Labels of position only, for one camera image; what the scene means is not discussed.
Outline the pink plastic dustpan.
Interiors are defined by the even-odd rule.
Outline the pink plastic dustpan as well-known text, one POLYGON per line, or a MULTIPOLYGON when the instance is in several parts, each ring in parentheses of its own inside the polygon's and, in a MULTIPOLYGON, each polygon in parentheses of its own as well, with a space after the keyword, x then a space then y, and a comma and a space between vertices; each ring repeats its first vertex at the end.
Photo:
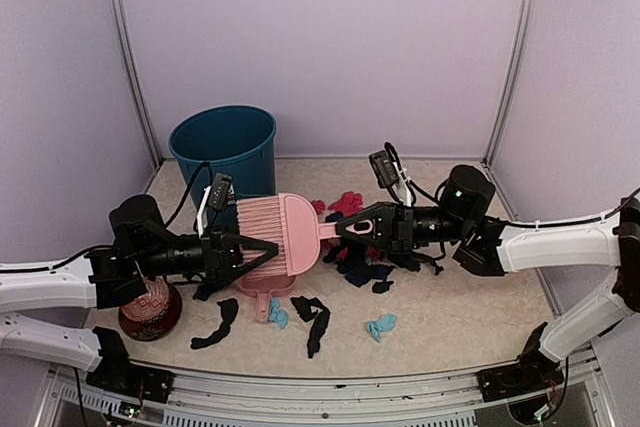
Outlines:
POLYGON ((256 277, 247 274, 237 280, 235 286, 245 296, 255 299, 255 319, 265 323, 269 319, 271 299, 290 293, 296 281, 295 277, 287 275, 256 277))

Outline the pink plastic hand brush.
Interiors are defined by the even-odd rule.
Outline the pink plastic hand brush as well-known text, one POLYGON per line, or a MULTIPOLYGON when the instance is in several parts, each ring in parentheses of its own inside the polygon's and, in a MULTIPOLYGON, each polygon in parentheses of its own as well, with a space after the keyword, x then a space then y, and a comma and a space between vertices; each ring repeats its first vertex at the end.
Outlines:
POLYGON ((334 222, 321 223, 312 204, 297 194, 278 194, 237 203, 240 234, 273 242, 278 254, 252 270, 252 280, 305 273, 317 262, 321 242, 338 236, 334 222))

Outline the black and blue scrap pile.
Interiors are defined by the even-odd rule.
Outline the black and blue scrap pile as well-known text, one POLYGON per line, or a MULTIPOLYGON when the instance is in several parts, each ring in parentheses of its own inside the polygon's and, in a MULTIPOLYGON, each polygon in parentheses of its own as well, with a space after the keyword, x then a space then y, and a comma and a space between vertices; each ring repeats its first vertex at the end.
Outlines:
POLYGON ((382 294, 390 290, 393 281, 389 276, 395 268, 419 272, 426 265, 439 275, 443 271, 439 262, 446 257, 445 245, 440 243, 439 248, 440 254, 435 257, 420 252, 384 254, 373 247, 341 239, 328 250, 322 261, 334 264, 338 273, 351 285, 360 288, 373 281, 372 292, 382 294))

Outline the black scrap front left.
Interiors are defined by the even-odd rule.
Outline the black scrap front left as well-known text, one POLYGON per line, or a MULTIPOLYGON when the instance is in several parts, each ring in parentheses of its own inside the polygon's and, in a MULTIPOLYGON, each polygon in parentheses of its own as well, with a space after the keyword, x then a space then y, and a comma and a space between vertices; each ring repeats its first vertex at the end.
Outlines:
POLYGON ((212 332, 208 337, 194 337, 191 339, 190 348, 192 350, 200 350, 211 347, 220 343, 231 332, 231 327, 236 320, 239 312, 239 303, 236 298, 229 298, 222 301, 218 301, 217 305, 220 308, 221 321, 218 328, 212 332))

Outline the light blue scrap near dustpan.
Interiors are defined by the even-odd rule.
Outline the light blue scrap near dustpan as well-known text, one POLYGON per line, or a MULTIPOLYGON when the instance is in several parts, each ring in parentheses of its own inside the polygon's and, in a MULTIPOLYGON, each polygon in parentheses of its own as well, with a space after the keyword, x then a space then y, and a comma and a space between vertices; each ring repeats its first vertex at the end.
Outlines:
POLYGON ((270 299, 268 321, 276 324, 280 330, 284 330, 288 325, 288 313, 281 308, 280 302, 276 297, 270 299))

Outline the dark blue scrap left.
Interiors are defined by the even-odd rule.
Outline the dark blue scrap left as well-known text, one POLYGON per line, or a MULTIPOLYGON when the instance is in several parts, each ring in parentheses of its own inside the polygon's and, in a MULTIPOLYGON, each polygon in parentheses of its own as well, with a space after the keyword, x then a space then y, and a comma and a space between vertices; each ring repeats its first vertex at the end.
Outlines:
POLYGON ((192 298, 194 300, 205 302, 220 289, 221 286, 217 283, 201 283, 197 286, 192 298))

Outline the small pink scrap back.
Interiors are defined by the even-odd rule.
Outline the small pink scrap back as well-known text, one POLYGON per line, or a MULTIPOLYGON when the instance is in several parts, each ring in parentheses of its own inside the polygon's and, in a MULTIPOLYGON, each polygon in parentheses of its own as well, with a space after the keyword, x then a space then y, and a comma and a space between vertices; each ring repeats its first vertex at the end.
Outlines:
POLYGON ((317 214, 323 213, 326 209, 325 203, 322 200, 312 200, 311 205, 317 214))

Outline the light blue scrap front right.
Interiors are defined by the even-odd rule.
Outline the light blue scrap front right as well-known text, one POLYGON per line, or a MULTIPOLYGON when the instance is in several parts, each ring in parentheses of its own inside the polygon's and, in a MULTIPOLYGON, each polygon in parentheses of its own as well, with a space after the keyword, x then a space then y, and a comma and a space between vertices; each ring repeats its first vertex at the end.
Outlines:
POLYGON ((377 320, 368 321, 366 331, 376 343, 380 343, 383 334, 392 332, 395 329, 396 322, 396 315, 384 314, 377 320))

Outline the blue plastic waste bin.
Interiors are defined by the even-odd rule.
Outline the blue plastic waste bin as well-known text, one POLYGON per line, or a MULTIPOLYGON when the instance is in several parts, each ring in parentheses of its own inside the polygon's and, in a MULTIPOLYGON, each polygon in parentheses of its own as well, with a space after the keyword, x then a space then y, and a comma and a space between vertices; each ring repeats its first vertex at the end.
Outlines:
POLYGON ((211 178, 233 178, 236 198, 276 194, 274 141, 276 120, 253 106, 220 106, 181 122, 169 136, 169 151, 198 207, 211 178))

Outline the front aluminium rail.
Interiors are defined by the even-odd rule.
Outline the front aluminium rail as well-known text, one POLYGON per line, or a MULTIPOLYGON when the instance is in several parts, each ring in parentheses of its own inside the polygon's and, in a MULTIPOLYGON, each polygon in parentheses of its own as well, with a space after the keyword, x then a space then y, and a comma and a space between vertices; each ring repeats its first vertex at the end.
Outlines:
POLYGON ((516 406, 541 396, 488 400, 477 368, 355 378, 253 376, 171 368, 162 402, 144 400, 138 417, 120 415, 129 397, 77 385, 53 367, 36 400, 31 426, 81 426, 95 415, 130 426, 474 426, 511 425, 516 406))

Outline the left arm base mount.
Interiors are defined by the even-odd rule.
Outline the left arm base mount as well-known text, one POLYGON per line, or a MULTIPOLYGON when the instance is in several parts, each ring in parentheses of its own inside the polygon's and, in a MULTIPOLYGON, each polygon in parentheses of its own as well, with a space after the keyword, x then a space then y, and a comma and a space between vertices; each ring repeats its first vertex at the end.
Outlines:
POLYGON ((132 363, 115 330, 94 327, 92 333, 99 341, 99 363, 86 374, 88 385, 142 401, 167 403, 174 381, 172 372, 132 363))

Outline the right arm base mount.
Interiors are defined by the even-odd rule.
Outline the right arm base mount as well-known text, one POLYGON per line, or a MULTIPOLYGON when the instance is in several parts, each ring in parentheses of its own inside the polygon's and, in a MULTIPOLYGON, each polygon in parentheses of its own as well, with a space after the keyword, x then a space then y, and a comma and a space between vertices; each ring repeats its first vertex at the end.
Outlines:
POLYGON ((544 322, 533 330, 515 361, 477 373, 484 402, 524 395, 564 382, 560 362, 550 360, 540 351, 540 339, 547 325, 544 322))

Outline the right aluminium frame post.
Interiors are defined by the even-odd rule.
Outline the right aluminium frame post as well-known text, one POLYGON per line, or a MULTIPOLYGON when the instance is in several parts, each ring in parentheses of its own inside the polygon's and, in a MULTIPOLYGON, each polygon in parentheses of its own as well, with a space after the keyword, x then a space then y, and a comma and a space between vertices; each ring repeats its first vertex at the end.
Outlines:
POLYGON ((507 63, 505 79, 499 98, 498 110, 489 141, 482 158, 483 165, 488 170, 492 170, 496 163, 499 148, 506 132, 507 122, 512 109, 517 82, 525 56, 534 4, 535 0, 520 0, 516 29, 509 61, 507 63))

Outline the aluminium frame post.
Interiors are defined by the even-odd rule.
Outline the aluminium frame post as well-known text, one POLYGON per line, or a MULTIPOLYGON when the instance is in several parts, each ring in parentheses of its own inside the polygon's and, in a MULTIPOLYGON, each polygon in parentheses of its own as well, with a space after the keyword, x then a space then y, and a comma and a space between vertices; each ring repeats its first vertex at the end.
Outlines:
POLYGON ((149 163, 157 172, 163 162, 160 147, 145 102, 139 71, 131 42, 124 0, 109 0, 120 56, 123 63, 136 118, 149 163))
POLYGON ((499 148, 506 132, 507 122, 512 109, 517 82, 525 56, 534 4, 535 0, 520 0, 516 29, 509 61, 507 63, 505 79, 499 98, 498 110, 489 141, 482 158, 483 165, 488 170, 492 170, 496 163, 499 148))

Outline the left aluminium frame post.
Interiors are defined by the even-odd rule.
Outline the left aluminium frame post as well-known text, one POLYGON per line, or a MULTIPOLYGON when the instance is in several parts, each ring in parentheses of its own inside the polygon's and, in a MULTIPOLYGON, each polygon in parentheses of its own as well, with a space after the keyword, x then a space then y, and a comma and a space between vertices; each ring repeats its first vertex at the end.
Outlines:
POLYGON ((131 42, 124 0, 109 0, 120 56, 123 63, 136 118, 149 163, 157 172, 163 162, 160 147, 145 102, 139 71, 131 42))

